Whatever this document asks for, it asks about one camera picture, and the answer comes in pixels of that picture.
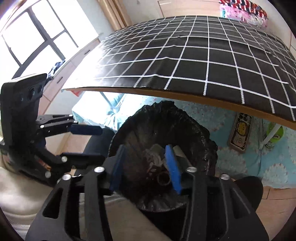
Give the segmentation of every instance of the window frame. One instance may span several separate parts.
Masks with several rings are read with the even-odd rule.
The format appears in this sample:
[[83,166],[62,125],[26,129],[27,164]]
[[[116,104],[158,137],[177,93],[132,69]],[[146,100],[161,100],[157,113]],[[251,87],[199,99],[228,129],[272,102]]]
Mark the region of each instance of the window frame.
[[52,5],[50,4],[49,0],[45,0],[47,1],[47,3],[49,4],[50,8],[52,9],[52,11],[54,12],[55,16],[58,18],[59,22],[61,23],[61,25],[63,26],[64,30],[62,30],[60,33],[58,33],[56,36],[54,36],[53,38],[51,38],[49,36],[49,34],[46,32],[46,30],[44,29],[44,27],[42,26],[42,24],[40,23],[40,21],[37,19],[35,13],[32,10],[32,6],[35,5],[36,3],[40,2],[41,0],[36,1],[34,4],[32,4],[31,6],[29,6],[28,8],[26,8],[24,11],[22,11],[13,21],[11,21],[6,28],[8,28],[12,23],[14,23],[15,20],[17,20],[21,15],[23,15],[24,13],[28,13],[31,21],[33,22],[34,26],[37,28],[38,32],[40,33],[40,35],[42,36],[42,38],[44,39],[44,42],[38,46],[38,48],[30,54],[30,56],[25,60],[25,62],[23,64],[20,63],[20,61],[17,59],[17,57],[15,56],[15,54],[13,53],[13,51],[11,50],[11,48],[8,46],[8,44],[5,41],[5,38],[3,37],[3,34],[1,35],[1,37],[3,38],[5,45],[9,51],[9,53],[11,54],[11,56],[13,57],[13,59],[16,61],[16,63],[18,64],[19,68],[18,70],[15,72],[15,74],[13,75],[12,79],[14,78],[18,78],[22,75],[22,73],[26,70],[26,68],[30,65],[30,63],[37,57],[38,54],[40,54],[40,52],[42,50],[44,50],[48,45],[52,47],[52,49],[54,50],[54,52],[60,57],[61,61],[65,60],[65,56],[63,55],[63,53],[60,51],[60,49],[57,47],[57,45],[54,43],[54,40],[59,37],[61,34],[63,33],[67,33],[70,37],[70,39],[72,40],[72,42],[75,44],[75,46],[78,48],[77,43],[75,42],[75,40],[72,38],[72,36],[70,35],[70,33],[68,32],[68,30],[66,29],[65,25],[62,23],[61,19],[59,18],[59,16],[57,15],[57,13],[55,12],[54,8],[52,7]]

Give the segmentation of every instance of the table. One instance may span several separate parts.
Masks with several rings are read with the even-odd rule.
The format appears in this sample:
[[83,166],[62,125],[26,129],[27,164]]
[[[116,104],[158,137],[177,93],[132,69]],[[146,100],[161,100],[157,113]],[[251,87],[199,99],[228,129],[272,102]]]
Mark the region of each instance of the table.
[[235,20],[178,16],[116,31],[63,86],[222,107],[296,130],[296,62],[282,41]]

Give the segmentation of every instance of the window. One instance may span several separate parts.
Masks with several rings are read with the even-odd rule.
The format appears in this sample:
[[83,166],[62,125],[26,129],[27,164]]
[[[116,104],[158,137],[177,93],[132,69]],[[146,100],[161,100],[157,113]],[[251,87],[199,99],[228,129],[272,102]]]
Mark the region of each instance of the window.
[[48,73],[98,37],[77,0],[28,0],[0,36],[0,87]]

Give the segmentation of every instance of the light blue floral fabric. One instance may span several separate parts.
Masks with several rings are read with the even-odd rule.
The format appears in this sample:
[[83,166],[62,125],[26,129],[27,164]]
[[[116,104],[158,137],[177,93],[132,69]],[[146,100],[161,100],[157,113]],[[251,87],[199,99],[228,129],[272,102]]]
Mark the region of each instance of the light blue floral fabric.
[[[99,108],[95,103],[96,96],[100,98],[98,92],[97,95],[94,92],[89,95],[87,93],[84,93],[81,103],[78,102],[73,108],[75,118],[80,122],[108,126],[114,130],[118,130],[124,121],[142,106],[165,100],[159,97],[125,94],[120,110],[113,113],[112,110]],[[259,137],[264,135],[269,122],[254,117],[246,152],[240,154],[227,145],[236,112],[209,105],[172,101],[210,131],[210,138],[218,145],[216,168],[219,171],[234,178],[258,176],[262,178],[264,185],[273,188],[296,188],[296,131],[284,127],[284,136],[273,149],[264,147],[259,150]]]

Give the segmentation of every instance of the yellow cartoon character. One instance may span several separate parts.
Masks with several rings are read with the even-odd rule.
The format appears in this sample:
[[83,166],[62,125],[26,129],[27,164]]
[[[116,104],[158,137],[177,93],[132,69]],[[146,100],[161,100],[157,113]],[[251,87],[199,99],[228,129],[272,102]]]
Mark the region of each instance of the yellow cartoon character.
[[245,137],[248,134],[248,125],[244,121],[240,121],[237,132]]

